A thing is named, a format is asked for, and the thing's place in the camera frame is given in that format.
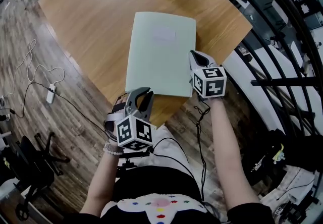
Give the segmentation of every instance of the light green folder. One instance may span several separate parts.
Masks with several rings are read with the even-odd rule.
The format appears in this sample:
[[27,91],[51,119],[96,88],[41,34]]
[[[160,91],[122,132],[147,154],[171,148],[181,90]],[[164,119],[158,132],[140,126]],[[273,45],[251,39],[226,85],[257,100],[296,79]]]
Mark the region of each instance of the light green folder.
[[150,87],[155,94],[192,96],[189,51],[195,50],[193,19],[137,12],[128,58],[126,92]]

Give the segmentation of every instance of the power adapter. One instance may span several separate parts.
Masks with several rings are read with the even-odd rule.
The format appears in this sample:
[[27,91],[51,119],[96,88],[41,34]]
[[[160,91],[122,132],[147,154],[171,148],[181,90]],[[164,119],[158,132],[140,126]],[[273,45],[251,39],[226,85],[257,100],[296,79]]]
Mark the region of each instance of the power adapter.
[[56,90],[56,86],[54,84],[50,84],[49,91],[47,93],[47,99],[46,99],[46,101],[49,104],[52,104],[52,101],[54,100],[55,90]]

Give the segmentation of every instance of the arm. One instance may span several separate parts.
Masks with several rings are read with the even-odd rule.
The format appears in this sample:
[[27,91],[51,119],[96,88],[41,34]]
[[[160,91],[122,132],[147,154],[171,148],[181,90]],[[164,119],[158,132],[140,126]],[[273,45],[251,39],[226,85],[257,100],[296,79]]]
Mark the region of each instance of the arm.
[[88,213],[100,217],[103,208],[112,198],[118,162],[118,156],[108,153],[103,154],[80,213]]
[[260,203],[244,175],[240,149],[223,102],[210,101],[214,157],[228,210],[244,203]]

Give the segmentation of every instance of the wooden floor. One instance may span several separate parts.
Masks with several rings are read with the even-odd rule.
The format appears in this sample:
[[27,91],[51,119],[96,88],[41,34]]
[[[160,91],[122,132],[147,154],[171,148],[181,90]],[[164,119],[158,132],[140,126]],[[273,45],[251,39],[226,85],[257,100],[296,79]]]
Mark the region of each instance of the wooden floor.
[[[65,56],[49,32],[50,26],[44,23],[37,1],[4,0],[0,4],[0,96],[12,91],[15,68],[28,52],[29,42],[37,39],[31,72],[34,72],[38,64],[44,64],[48,68],[55,66],[64,68],[65,80],[57,84],[57,92],[74,103],[98,125],[102,125],[105,114],[111,110],[111,105],[83,76],[73,60]],[[30,58],[18,70],[15,93],[9,95],[6,101],[6,107],[13,108],[18,114],[21,114],[23,97],[28,85],[26,69],[29,60]],[[48,86],[61,76],[59,70],[47,73],[40,69],[35,80]],[[91,178],[102,156],[105,135],[64,100],[55,97],[52,105],[47,104],[46,95],[47,90],[43,87],[32,85],[26,97],[25,117],[20,119],[12,116],[10,122],[1,122],[0,127],[4,131],[12,131],[13,140],[20,140],[26,135],[33,143],[35,143],[33,136],[37,132],[42,134],[43,143],[49,131],[56,133],[57,138],[52,141],[51,152],[55,156],[66,155],[71,158],[71,162],[60,166],[64,175],[56,177],[48,196],[63,211],[77,212],[85,201]],[[259,128],[257,116],[253,116],[248,104],[231,82],[227,84],[224,103],[240,146],[244,147]],[[194,109],[195,105],[203,108],[194,96],[169,119],[166,125],[182,144],[199,182],[202,167],[195,128],[199,113]],[[207,162],[206,201],[225,213],[223,193],[214,168],[210,116],[204,118],[201,126],[202,149]],[[15,204],[13,200],[1,202],[0,209],[6,208],[6,203]]]

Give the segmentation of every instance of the black cable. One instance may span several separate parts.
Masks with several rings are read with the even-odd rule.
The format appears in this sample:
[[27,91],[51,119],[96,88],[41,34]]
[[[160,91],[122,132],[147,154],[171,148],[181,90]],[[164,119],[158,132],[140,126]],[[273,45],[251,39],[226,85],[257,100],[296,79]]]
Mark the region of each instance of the black cable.
[[201,194],[202,194],[202,201],[204,201],[204,184],[205,184],[205,180],[206,180],[206,161],[204,160],[203,154],[202,154],[202,148],[201,148],[201,121],[203,120],[204,116],[206,114],[208,114],[211,110],[211,108],[209,107],[208,104],[206,104],[201,98],[200,96],[198,96],[198,100],[200,102],[202,102],[204,105],[207,106],[207,109],[205,111],[202,111],[198,106],[194,106],[195,109],[198,110],[198,112],[201,114],[200,119],[197,121],[196,123],[196,130],[197,130],[197,143],[198,143],[198,147],[200,149],[200,155],[201,155],[201,160],[202,160],[202,164],[203,164],[203,169],[202,169],[202,176],[201,176],[201,183],[202,183],[202,187],[201,187]]
[[162,141],[164,141],[164,140],[166,140],[166,139],[170,139],[170,140],[175,141],[175,142],[178,144],[178,146],[180,146],[180,148],[181,148],[182,152],[184,153],[184,155],[185,155],[185,157],[186,157],[187,162],[189,162],[189,161],[188,161],[188,158],[187,158],[187,156],[186,156],[186,154],[185,154],[185,151],[183,150],[183,148],[182,148],[182,146],[179,144],[179,142],[178,142],[177,140],[173,139],[173,138],[170,138],[170,137],[163,138],[163,139],[161,139],[160,141],[158,141],[158,142],[157,142],[157,144],[155,145],[155,147],[153,147],[153,148],[152,148],[152,152],[154,152],[154,151],[155,151],[155,148],[157,147],[157,145],[158,145],[158,144],[160,144]]
[[283,196],[284,196],[284,194],[286,194],[288,191],[290,191],[290,190],[292,190],[292,189],[294,189],[294,188],[300,188],[300,187],[304,187],[304,186],[308,186],[308,185],[310,185],[311,183],[313,183],[314,182],[314,180],[315,180],[315,178],[311,181],[311,182],[309,182],[307,185],[303,185],[303,186],[295,186],[295,187],[292,187],[292,188],[290,188],[290,189],[288,189],[287,191],[285,191],[285,193],[283,193],[278,199],[276,199],[276,201],[278,201],[280,198],[282,198]]
[[18,115],[13,109],[9,109],[10,110],[10,113],[12,113],[13,115],[16,115],[18,116],[19,118],[23,118],[25,116],[25,104],[26,104],[26,96],[27,96],[27,91],[29,89],[29,87],[33,84],[38,84],[38,85],[41,85],[43,86],[44,88],[48,89],[47,87],[45,87],[44,85],[38,83],[38,82],[31,82],[28,84],[27,88],[26,88],[26,91],[25,91],[25,96],[24,96],[24,103],[23,103],[23,106],[22,106],[22,115]]
[[73,105],[71,102],[69,102],[65,97],[59,95],[58,93],[54,92],[58,97],[64,99],[68,104],[70,104],[73,108],[75,108],[75,110],[80,113],[82,115],[82,117],[84,117],[85,119],[87,119],[90,123],[92,123],[93,125],[95,125],[96,127],[98,127],[102,132],[104,132],[105,135],[107,135],[107,133],[105,132],[105,130],[103,130],[99,125],[97,125],[95,122],[93,122],[90,118],[86,117],[75,105]]
[[44,87],[45,89],[47,89],[48,91],[50,91],[50,92],[52,92],[52,93],[54,93],[54,94],[56,94],[58,97],[60,97],[60,98],[62,98],[62,99],[64,99],[67,103],[69,103],[78,113],[80,113],[81,115],[82,115],[82,117],[84,117],[85,119],[87,119],[89,122],[91,122],[93,125],[95,125],[96,127],[98,127],[106,136],[108,136],[107,135],[107,133],[105,132],[105,130],[103,130],[99,125],[97,125],[95,122],[93,122],[91,119],[89,119],[87,116],[85,116],[82,112],[81,112],[81,110],[79,110],[75,105],[73,105],[67,98],[65,98],[65,97],[63,97],[63,96],[61,96],[61,95],[59,95],[58,93],[56,93],[56,92],[53,92],[53,90],[51,90],[50,88],[48,88],[48,87],[46,87],[46,86],[44,86],[43,84],[41,84],[41,83],[38,83],[38,82],[31,82],[31,83],[29,83],[28,84],[28,86],[27,86],[27,89],[26,89],[26,92],[25,92],[25,96],[24,96],[24,103],[23,103],[23,107],[22,107],[22,115],[20,116],[20,115],[18,115],[13,109],[11,109],[11,108],[2,108],[2,109],[8,109],[8,110],[10,110],[10,112],[12,113],[12,114],[14,114],[14,115],[16,115],[16,116],[18,116],[19,118],[23,118],[24,116],[25,116],[25,104],[26,104],[26,96],[27,96],[27,91],[28,91],[28,89],[29,89],[29,87],[30,87],[30,85],[32,85],[32,84],[37,84],[37,85],[40,85],[40,86],[42,86],[42,87]]
[[175,160],[177,163],[181,164],[188,171],[188,173],[190,173],[191,177],[195,180],[192,172],[190,172],[190,170],[187,167],[185,167],[182,163],[180,163],[177,159],[175,159],[173,157],[165,156],[165,155],[158,155],[158,154],[155,154],[155,153],[152,153],[152,154],[154,154],[157,157],[166,157],[166,158],[171,158],[171,159]]

